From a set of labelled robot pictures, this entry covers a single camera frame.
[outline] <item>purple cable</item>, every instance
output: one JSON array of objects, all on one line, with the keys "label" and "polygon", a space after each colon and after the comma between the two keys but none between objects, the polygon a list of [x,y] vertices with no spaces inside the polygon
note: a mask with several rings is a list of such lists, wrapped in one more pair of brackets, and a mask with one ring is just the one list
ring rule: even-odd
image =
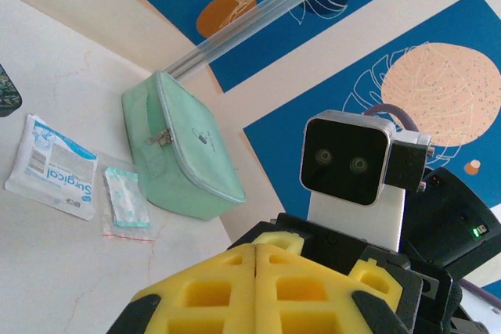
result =
[{"label": "purple cable", "polygon": [[398,106],[391,105],[389,103],[382,103],[380,105],[372,106],[370,109],[367,109],[363,114],[371,116],[374,115],[375,113],[391,113],[400,120],[402,126],[407,131],[415,131],[415,132],[420,131],[416,123],[414,123],[414,120],[409,116],[409,114]]},{"label": "purple cable", "polygon": [[491,304],[494,308],[499,309],[501,311],[501,300],[495,297],[494,295],[488,293],[484,289],[474,285],[473,283],[467,281],[466,279],[460,280],[460,286],[464,287],[474,295],[477,295],[481,299],[485,300],[487,303]]}]

